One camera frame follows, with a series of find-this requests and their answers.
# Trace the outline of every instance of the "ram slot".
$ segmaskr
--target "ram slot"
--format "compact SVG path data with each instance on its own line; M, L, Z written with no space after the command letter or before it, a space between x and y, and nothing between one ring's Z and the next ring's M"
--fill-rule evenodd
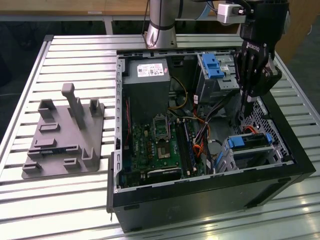
M194 170L194 167L196 166L196 160L195 160L194 151L192 149L192 139L189 136L189 130L187 127L187 123L185 121L183 122L183 127L185 131L185 139L187 140L187 147L188 147L188 152L190 156L190 162L192 165L192 170Z
M175 131L177 136L177 143L178 143L183 173L189 176L192 173L193 167L191 164L190 154L188 151L188 142L185 135L185 129L180 122L175 124Z

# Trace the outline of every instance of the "yellow wire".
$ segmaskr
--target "yellow wire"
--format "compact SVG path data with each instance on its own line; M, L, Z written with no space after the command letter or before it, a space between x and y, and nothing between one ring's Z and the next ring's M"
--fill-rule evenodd
M183 88L183 90L184 90L184 93L185 93L185 99L184 99L183 104L181 104L180 106L171 106L171 107L169 107L170 110L175 110L175 109L180 109L180 108L182 108L184 105L186 105L186 103L187 103L187 101L188 101L188 92L187 92L185 86L182 84L182 82L181 82L178 78L176 78L175 76L171 76L171 77L172 77L173 79L175 79L175 80L182 86L182 88Z

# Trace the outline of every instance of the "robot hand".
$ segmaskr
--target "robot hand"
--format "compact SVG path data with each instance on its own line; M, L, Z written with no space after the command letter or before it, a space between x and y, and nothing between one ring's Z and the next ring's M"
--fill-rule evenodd
M282 77L273 60L289 9L287 0L246 2L251 9L245 23L241 24L242 47L234 55L236 79L242 94L241 110L245 117L251 113L257 97L265 95Z

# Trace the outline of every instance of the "power supply label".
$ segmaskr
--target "power supply label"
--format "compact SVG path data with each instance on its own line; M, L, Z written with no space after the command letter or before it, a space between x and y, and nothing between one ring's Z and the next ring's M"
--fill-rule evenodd
M165 75L162 63L138 65L137 72L138 78Z

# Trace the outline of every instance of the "motherboard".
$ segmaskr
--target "motherboard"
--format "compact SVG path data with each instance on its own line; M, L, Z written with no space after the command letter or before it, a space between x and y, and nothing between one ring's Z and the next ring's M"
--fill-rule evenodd
M194 137L191 120L157 115L149 124L133 124L132 149L123 159L124 187L201 176L204 167L193 153Z

